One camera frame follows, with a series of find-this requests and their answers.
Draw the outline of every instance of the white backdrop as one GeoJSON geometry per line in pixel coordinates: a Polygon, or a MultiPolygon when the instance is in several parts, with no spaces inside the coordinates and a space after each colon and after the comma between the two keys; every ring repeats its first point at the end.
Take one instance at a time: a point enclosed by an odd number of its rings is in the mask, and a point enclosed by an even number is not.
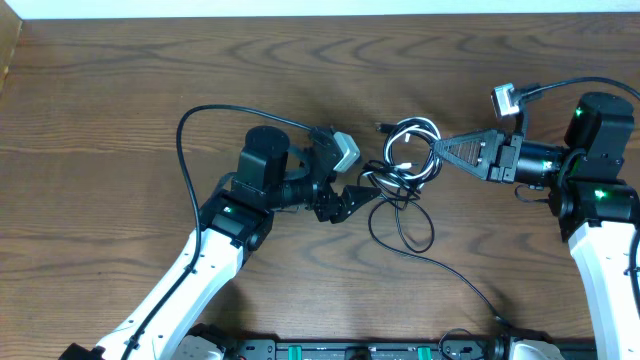
{"type": "Polygon", "coordinates": [[[5,0],[23,19],[640,11],[640,0],[5,0]]]}

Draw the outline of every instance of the green led indicator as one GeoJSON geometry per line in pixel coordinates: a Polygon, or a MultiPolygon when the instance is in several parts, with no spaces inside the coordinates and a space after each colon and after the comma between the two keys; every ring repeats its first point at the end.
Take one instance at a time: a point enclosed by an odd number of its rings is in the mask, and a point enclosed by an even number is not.
{"type": "Polygon", "coordinates": [[[602,190],[596,190],[594,191],[594,194],[596,195],[596,198],[598,198],[598,200],[607,197],[607,193],[602,190]]]}

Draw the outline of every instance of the tabletop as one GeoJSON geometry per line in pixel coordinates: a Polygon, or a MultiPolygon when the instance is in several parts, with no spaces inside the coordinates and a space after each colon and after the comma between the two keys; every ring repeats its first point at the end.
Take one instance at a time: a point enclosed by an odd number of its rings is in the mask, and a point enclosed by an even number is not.
{"type": "MultiPolygon", "coordinates": [[[[498,124],[495,86],[607,76],[640,87],[637,14],[29,21],[0,97],[0,358],[92,346],[146,296],[193,228],[175,151],[196,105],[250,106],[351,134],[380,159],[375,124],[426,116],[444,137],[498,124]]],[[[528,139],[563,144],[584,84],[530,107],[528,139]]],[[[183,141],[199,199],[235,170],[244,135],[269,124],[194,115],[183,141]]],[[[301,130],[282,127],[292,143],[301,130]]],[[[402,147],[423,161],[428,147],[402,147]]],[[[640,185],[637,132],[621,178],[640,185]]],[[[357,171],[338,183],[354,183],[357,171]]],[[[423,189],[425,254],[477,286],[519,327],[592,338],[582,281],[545,205],[444,165],[423,189]]],[[[273,230],[199,321],[234,336],[438,339],[495,329],[484,303],[435,266],[369,236],[374,204],[338,225],[301,211],[273,230]]],[[[420,214],[402,214],[421,244],[420,214]]],[[[393,211],[374,228],[401,247],[393,211]]]]}

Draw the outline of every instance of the white wall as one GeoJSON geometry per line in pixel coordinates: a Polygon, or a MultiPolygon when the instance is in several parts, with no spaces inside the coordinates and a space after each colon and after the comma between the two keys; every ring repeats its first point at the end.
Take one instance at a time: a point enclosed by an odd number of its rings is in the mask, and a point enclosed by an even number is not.
{"type": "Polygon", "coordinates": [[[640,0],[6,0],[23,19],[640,11],[640,0]]]}

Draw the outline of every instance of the green clip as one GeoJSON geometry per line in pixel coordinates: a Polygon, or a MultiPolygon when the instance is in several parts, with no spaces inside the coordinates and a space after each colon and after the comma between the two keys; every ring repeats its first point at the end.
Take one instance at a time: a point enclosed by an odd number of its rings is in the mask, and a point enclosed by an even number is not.
{"type": "Polygon", "coordinates": [[[431,348],[428,347],[419,347],[418,348],[418,360],[431,360],[431,348]]]}
{"type": "Polygon", "coordinates": [[[289,346],[289,360],[302,360],[302,346],[289,346]]]}

